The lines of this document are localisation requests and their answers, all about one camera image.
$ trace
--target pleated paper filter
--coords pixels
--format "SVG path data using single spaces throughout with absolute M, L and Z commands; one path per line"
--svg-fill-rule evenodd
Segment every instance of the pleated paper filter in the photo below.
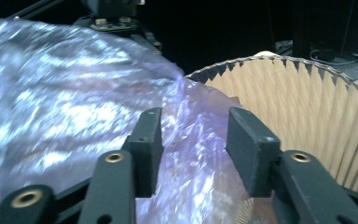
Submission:
M 215 87 L 256 114 L 282 150 L 316 156 L 338 184 L 358 192 L 358 82 L 291 57 L 249 57 L 187 76 Z

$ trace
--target cylindrical filter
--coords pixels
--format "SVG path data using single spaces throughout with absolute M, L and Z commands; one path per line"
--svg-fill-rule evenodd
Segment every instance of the cylindrical filter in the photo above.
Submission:
M 187 76 L 212 86 L 256 114 L 282 150 L 316 156 L 338 184 L 358 192 L 358 82 L 303 59 L 248 57 Z

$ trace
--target black machinery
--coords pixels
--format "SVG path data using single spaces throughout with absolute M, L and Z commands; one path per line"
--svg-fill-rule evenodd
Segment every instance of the black machinery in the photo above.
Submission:
M 135 223 L 135 198 L 151 197 L 162 155 L 161 109 L 145 111 L 122 149 L 104 153 L 94 175 L 53 195 L 28 186 L 0 204 L 0 223 Z M 308 153 L 280 150 L 254 114 L 229 111 L 227 152 L 251 197 L 270 197 L 279 223 L 358 223 L 358 194 L 339 186 Z

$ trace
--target brass ring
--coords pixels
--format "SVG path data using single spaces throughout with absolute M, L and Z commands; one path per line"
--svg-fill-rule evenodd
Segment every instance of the brass ring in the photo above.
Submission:
M 40 189 L 29 189 L 23 193 L 17 195 L 16 198 L 11 201 L 11 206 L 14 208 L 28 207 L 34 203 L 37 203 L 43 196 L 43 192 Z
M 299 162 L 310 162 L 310 157 L 302 153 L 293 153 L 292 159 Z
M 124 159 L 124 156 L 120 153 L 112 153 L 105 157 L 105 161 L 107 162 L 118 162 L 122 161 Z

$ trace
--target plastic bag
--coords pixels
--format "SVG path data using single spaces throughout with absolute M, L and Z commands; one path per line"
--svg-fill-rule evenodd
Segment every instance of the plastic bag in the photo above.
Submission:
M 233 223 L 246 192 L 224 148 L 228 109 L 239 105 L 128 39 L 0 21 L 0 202 L 24 186 L 58 193 L 89 178 L 156 106 L 165 150 L 137 221 Z

